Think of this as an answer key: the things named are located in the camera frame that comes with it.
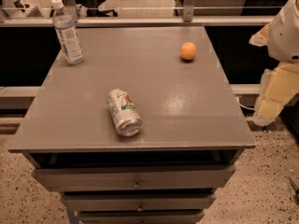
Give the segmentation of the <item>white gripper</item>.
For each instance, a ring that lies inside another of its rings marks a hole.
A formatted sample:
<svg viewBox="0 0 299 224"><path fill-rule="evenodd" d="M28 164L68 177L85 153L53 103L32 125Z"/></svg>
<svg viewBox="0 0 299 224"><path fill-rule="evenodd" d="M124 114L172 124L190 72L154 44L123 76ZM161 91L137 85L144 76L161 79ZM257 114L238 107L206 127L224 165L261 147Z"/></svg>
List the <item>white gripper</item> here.
<svg viewBox="0 0 299 224"><path fill-rule="evenodd" d="M249 39L253 46L268 45L269 56L279 63L265 69L254 106L253 122L267 126L276 120L284 106L299 92L299 0L289 0L271 24Z"/></svg>

